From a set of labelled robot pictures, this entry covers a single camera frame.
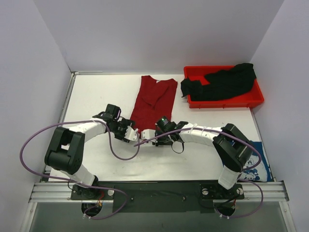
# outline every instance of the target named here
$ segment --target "red plastic tray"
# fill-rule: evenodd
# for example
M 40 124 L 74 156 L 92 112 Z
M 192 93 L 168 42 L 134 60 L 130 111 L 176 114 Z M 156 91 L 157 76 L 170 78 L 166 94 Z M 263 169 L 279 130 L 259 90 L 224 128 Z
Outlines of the red plastic tray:
M 219 70 L 230 70 L 234 66 L 186 66 L 184 67 L 184 77 L 191 81 L 199 80 L 202 85 L 209 82 L 204 78 L 206 74 L 215 73 Z M 254 108 L 264 102 L 263 94 L 257 83 L 254 81 L 253 88 L 250 92 L 239 95 L 234 98 L 221 101 L 192 101 L 188 95 L 188 103 L 190 108 L 233 108 L 233 107 L 250 107 Z

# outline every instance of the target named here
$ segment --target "metal frame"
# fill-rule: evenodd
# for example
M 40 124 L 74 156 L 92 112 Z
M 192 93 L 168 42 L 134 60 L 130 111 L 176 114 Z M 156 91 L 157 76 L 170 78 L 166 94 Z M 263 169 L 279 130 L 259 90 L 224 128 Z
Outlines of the metal frame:
M 107 74 L 103 72 L 72 72 L 70 83 L 68 86 L 66 98 L 64 101 L 64 105 L 61 111 L 61 115 L 59 118 L 59 122 L 63 122 L 68 104 L 70 102 L 71 93 L 73 90 L 74 82 L 76 75 L 102 75 Z M 130 74 L 130 73 L 108 73 L 108 74 Z M 255 120 L 255 116 L 253 111 L 251 110 L 252 117 L 255 123 L 255 127 L 257 129 L 258 135 L 260 140 L 261 135 L 258 129 L 258 125 Z M 51 171 L 51 167 L 46 166 L 45 173 L 49 174 Z M 258 202 L 261 200 L 261 193 L 260 190 L 250 184 L 250 183 L 242 183 L 245 199 L 241 200 L 243 202 Z M 284 185 L 284 182 L 267 182 L 267 183 L 260 183 L 259 186 L 262 188 L 264 194 L 264 201 L 265 202 L 279 202 L 282 216 L 286 225 L 288 232 L 295 232 L 295 225 L 293 222 L 292 214 L 288 205 L 288 194 Z M 28 207 L 26 210 L 26 214 L 21 226 L 21 232 L 28 232 L 31 228 L 31 224 L 34 218 L 35 210 L 37 207 L 37 203 L 93 203 L 97 200 L 83 200 L 83 201 L 73 201 L 70 199 L 71 190 L 68 188 L 66 182 L 40 182 L 35 183 L 32 194 L 30 196 L 30 200 L 28 203 Z M 113 203 L 113 200 L 104 201 L 105 203 Z

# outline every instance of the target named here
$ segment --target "dark red t-shirt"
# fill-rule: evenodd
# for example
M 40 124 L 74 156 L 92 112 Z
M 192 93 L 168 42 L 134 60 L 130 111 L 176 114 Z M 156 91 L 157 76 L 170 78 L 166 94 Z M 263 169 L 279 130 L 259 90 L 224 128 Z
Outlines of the dark red t-shirt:
M 139 132 L 144 129 L 155 130 L 155 123 L 163 116 L 171 120 L 177 89 L 174 79 L 157 81 L 151 76 L 142 76 L 131 120 Z

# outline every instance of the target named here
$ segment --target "blue and white patterned fabric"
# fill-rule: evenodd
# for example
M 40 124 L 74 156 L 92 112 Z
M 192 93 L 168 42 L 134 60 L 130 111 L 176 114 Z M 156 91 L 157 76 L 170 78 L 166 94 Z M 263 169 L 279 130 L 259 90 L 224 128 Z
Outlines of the blue and white patterned fabric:
M 262 182 L 268 182 L 273 181 L 273 178 L 270 173 L 269 164 L 266 161 L 265 155 L 263 153 L 263 146 L 262 142 L 253 142 L 253 145 L 255 149 L 261 154 L 262 156 L 262 162 L 255 168 L 244 171 L 241 174 L 241 179 L 247 179 L 252 181 L 262 181 Z M 253 153 L 250 157 L 250 159 L 247 161 L 244 168 L 248 168 L 253 166 L 257 163 L 259 160 L 259 157 L 256 153 Z

